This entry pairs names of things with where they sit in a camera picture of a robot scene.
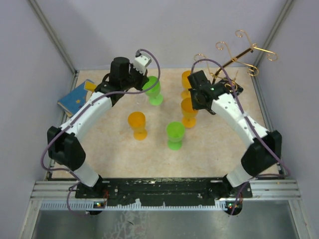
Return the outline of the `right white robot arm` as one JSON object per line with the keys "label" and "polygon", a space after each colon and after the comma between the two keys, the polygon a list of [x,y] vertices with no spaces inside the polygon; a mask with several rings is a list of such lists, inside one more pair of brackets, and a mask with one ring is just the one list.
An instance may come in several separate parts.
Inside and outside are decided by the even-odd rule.
{"label": "right white robot arm", "polygon": [[282,136],[276,130],[270,132],[244,112],[238,102],[242,87],[234,86],[225,78],[213,84],[202,70],[190,74],[187,79],[193,109],[205,109],[222,117],[246,146],[239,165],[221,182],[211,186],[214,199],[234,197],[240,192],[240,185],[277,164]]}

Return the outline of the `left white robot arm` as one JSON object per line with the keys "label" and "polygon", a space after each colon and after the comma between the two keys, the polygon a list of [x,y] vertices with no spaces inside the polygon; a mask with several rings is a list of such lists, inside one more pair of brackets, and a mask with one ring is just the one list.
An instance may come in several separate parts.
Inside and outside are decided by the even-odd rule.
{"label": "left white robot arm", "polygon": [[86,163],[86,153],[80,140],[125,92],[131,88],[143,89],[148,82],[147,66],[150,62],[145,56],[132,63],[125,57],[116,57],[111,63],[110,72],[104,76],[85,105],[60,127],[52,126],[47,132],[48,156],[70,171],[94,198],[103,194],[103,179]]}

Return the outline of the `clear wine glass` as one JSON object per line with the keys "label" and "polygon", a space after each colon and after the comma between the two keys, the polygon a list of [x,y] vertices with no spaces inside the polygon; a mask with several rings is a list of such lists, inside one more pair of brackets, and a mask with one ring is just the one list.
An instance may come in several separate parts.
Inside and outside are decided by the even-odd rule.
{"label": "clear wine glass", "polygon": [[142,107],[148,104],[148,97],[145,93],[135,95],[135,104],[137,107]]}

